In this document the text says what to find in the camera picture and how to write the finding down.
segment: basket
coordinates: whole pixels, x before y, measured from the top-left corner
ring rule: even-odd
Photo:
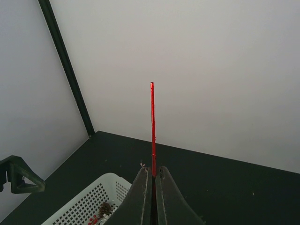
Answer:
[[[48,218],[42,225],[87,225],[98,213],[100,204],[107,202],[116,210],[131,184],[114,173],[106,173],[87,186],[71,201]]]

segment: dark table surface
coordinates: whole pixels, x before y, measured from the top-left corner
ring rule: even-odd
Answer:
[[[151,166],[150,142],[97,132],[1,224],[40,225],[104,173],[132,183],[141,161]],[[300,224],[300,174],[161,144],[157,165],[207,225]]]

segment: red stick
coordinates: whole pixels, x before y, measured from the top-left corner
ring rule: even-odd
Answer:
[[[151,89],[151,121],[152,121],[152,176],[156,177],[156,152],[155,152],[155,118],[154,118],[154,83],[150,83]]]

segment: white wall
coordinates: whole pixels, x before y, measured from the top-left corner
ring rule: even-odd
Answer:
[[[298,0],[51,4],[95,129],[300,173]]]
[[[0,160],[21,156],[46,179],[87,138],[38,1],[0,1]],[[7,183],[0,221],[27,196]]]

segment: metal frame bar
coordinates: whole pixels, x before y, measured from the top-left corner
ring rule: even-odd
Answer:
[[[41,6],[41,9],[43,11],[45,20],[47,22],[49,31],[51,33],[52,39],[53,39],[55,47],[56,47],[57,53],[60,57],[60,61],[62,63],[62,66],[63,66],[64,70],[65,70],[67,80],[70,84],[72,93],[74,95],[74,98],[75,98],[75,101],[77,103],[79,112],[80,112],[82,120],[84,122],[86,131],[87,131],[89,137],[91,137],[95,133],[95,130],[94,130],[92,122],[90,120],[88,110],[85,106],[83,96],[81,94],[77,79],[75,77],[75,73],[74,73],[74,70],[72,68],[71,61],[70,61],[70,58],[68,56],[64,41],[62,39],[60,29],[59,29],[58,24],[56,22],[51,4],[50,4],[49,0],[38,0],[38,2],[39,2],[40,6]]]

